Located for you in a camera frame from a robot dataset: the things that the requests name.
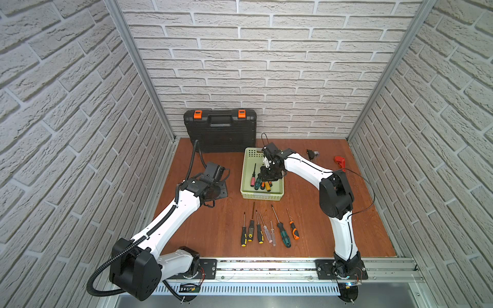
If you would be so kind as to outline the pink handle screwdriver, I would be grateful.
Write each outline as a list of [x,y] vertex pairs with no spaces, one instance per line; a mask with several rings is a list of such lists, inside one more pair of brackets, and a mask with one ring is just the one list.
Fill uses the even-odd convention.
[[254,170],[252,172],[252,178],[250,180],[250,186],[251,187],[255,187],[255,181],[256,181],[256,179],[255,179],[255,177],[256,177],[255,169],[256,169],[256,164],[254,164]]

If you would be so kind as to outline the orange black curved screwdriver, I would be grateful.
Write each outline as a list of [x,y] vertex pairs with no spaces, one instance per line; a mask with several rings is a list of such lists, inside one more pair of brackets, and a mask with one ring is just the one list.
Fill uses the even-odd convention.
[[286,212],[287,212],[288,218],[290,220],[289,224],[290,224],[290,227],[291,227],[291,233],[293,235],[293,238],[294,238],[294,240],[299,240],[300,239],[300,235],[299,235],[298,229],[295,226],[295,222],[294,222],[292,216],[290,215],[288,209],[286,209]]

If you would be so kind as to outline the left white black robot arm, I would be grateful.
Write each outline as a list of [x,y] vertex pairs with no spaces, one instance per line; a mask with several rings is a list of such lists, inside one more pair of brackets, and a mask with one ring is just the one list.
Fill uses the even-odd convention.
[[109,280],[123,292],[146,300],[160,282],[176,275],[202,278],[200,255],[182,246],[164,255],[164,247],[179,227],[201,206],[227,197],[225,168],[209,162],[205,170],[177,186],[171,203],[146,228],[112,248]]

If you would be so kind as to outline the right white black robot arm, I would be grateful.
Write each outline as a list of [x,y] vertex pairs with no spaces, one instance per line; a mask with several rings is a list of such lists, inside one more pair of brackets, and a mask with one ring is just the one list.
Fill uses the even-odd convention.
[[354,194],[346,173],[318,166],[291,149],[278,149],[272,142],[261,151],[264,166],[260,169],[260,177],[263,182],[275,182],[291,172],[319,190],[319,205],[331,220],[335,239],[333,273],[340,279],[353,276],[367,279],[366,268],[354,238]]

